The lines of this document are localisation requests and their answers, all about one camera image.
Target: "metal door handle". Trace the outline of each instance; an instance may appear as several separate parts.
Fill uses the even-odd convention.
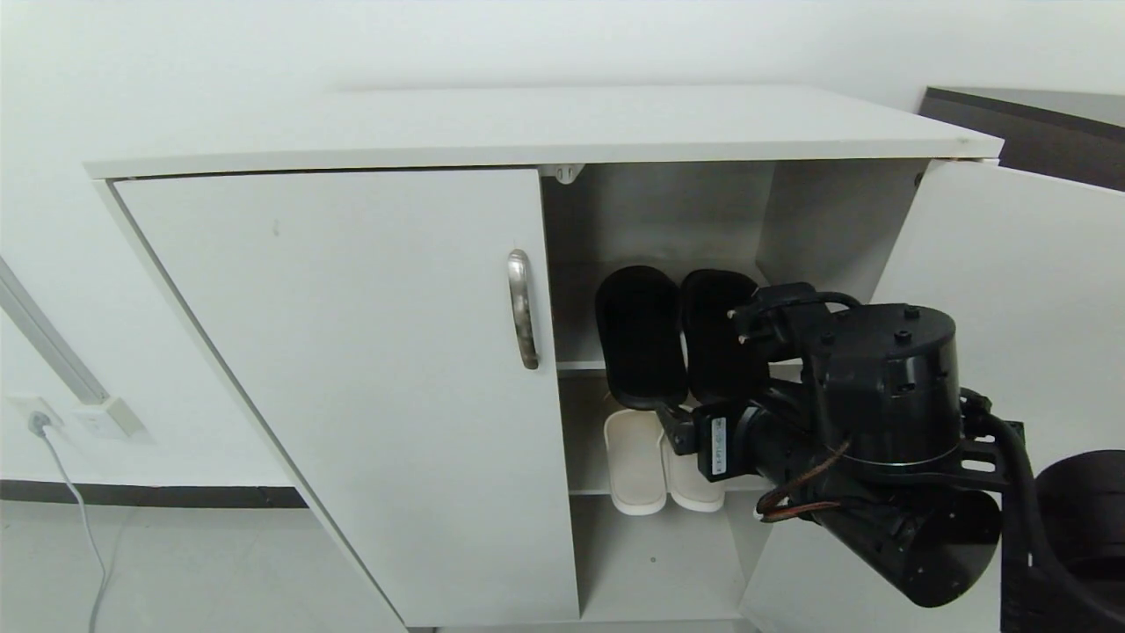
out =
[[[528,253],[515,248],[507,255],[507,288],[512,292],[512,320],[520,359],[528,370],[539,369],[536,334],[531,331],[531,299],[528,297]]]

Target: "shelf bracket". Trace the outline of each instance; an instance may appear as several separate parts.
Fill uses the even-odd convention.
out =
[[[551,178],[554,177],[561,184],[569,184],[578,179],[578,174],[582,173],[582,168],[586,166],[584,162],[565,162],[559,164],[540,164],[539,165],[539,177],[540,178]]]

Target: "metal bracket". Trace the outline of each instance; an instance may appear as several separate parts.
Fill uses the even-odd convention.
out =
[[[691,455],[699,452],[698,440],[695,437],[695,418],[691,412],[662,405],[656,410],[656,417],[664,427],[664,435],[668,436],[672,451],[676,455]]]

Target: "white wall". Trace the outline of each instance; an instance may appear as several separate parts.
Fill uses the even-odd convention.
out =
[[[81,161],[188,118],[324,90],[792,81],[914,109],[926,84],[1125,92],[1125,3],[4,2],[2,252],[57,329],[147,427],[76,424],[76,479],[285,485],[101,207]],[[232,120],[230,133],[237,134]],[[15,328],[3,391],[73,398]],[[3,410],[0,474],[56,478]]]

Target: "cable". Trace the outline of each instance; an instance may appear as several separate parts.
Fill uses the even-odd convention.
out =
[[[93,558],[98,560],[98,567],[101,568],[101,584],[98,586],[98,595],[93,598],[93,607],[90,608],[89,633],[94,633],[94,625],[98,621],[98,608],[101,607],[101,597],[106,594],[106,586],[109,584],[109,575],[106,572],[106,563],[101,561],[101,554],[98,552],[98,545],[93,542],[93,533],[90,531],[90,519],[86,514],[86,500],[82,499],[82,494],[78,491],[78,488],[74,488],[74,483],[70,480],[70,477],[66,476],[66,469],[63,468],[63,462],[58,459],[58,453],[55,452],[54,445],[52,445],[51,440],[47,438],[47,433],[44,427],[50,424],[50,418],[43,414],[36,413],[32,415],[32,419],[28,422],[28,428],[30,428],[32,433],[47,445],[47,450],[51,451],[51,456],[55,460],[55,465],[58,467],[58,474],[63,476],[63,481],[66,482],[66,488],[70,489],[74,499],[78,499],[78,509],[82,514],[82,527],[86,528],[86,537],[90,543],[90,550],[93,551]]]
[[[804,486],[806,483],[808,483],[810,480],[812,480],[813,478],[816,478],[820,473],[822,473],[822,472],[827,471],[828,469],[830,469],[832,467],[832,464],[835,464],[836,462],[838,462],[839,459],[844,456],[844,453],[847,452],[847,450],[848,450],[849,446],[852,446],[852,440],[847,438],[847,440],[845,440],[844,442],[840,443],[839,447],[836,449],[836,451],[834,451],[832,454],[829,455],[827,460],[825,460],[820,464],[818,464],[818,465],[809,469],[801,477],[799,477],[799,478],[796,478],[796,479],[794,479],[792,481],[788,481],[788,482],[778,486],[777,488],[774,488],[770,492],[763,495],[762,498],[758,499],[758,504],[755,507],[755,510],[757,510],[757,513],[759,515],[762,515],[763,521],[765,521],[765,517],[767,517],[770,515],[770,513],[775,512],[775,510],[780,510],[780,512],[799,510],[798,514],[801,514],[802,512],[811,512],[813,509],[817,509],[817,508],[808,508],[808,509],[804,509],[804,510],[800,510],[800,508],[802,508],[802,506],[809,506],[809,505],[812,505],[812,504],[835,504],[832,507],[834,508],[838,508],[840,506],[840,504],[838,501],[813,501],[812,504],[803,504],[801,506],[781,506],[781,501],[784,498],[789,497],[790,494],[793,492],[794,490],[796,490],[798,488]]]
[[[837,292],[837,291],[814,291],[800,296],[790,296],[786,298],[778,298],[771,301],[758,301],[749,302],[746,305],[739,305],[734,309],[727,310],[728,319],[741,319],[746,325],[753,325],[758,316],[770,311],[771,309],[777,309],[778,307],[793,307],[796,305],[811,305],[818,302],[838,302],[847,307],[860,307],[863,304],[860,299],[855,298],[849,293]]]
[[[988,427],[989,434],[996,438],[996,443],[1004,452],[1010,469],[1012,487],[1019,500],[1019,509],[1023,510],[1024,527],[1027,531],[1027,542],[1035,567],[1041,568],[1054,581],[1055,586],[1071,598],[1125,630],[1125,613],[1112,608],[1098,599],[1055,557],[1054,550],[1047,541],[1046,528],[1043,527],[1040,498],[1035,489],[1035,474],[1032,471],[1027,451],[1024,449],[1024,440],[1010,425],[991,414],[983,414],[980,418]]]

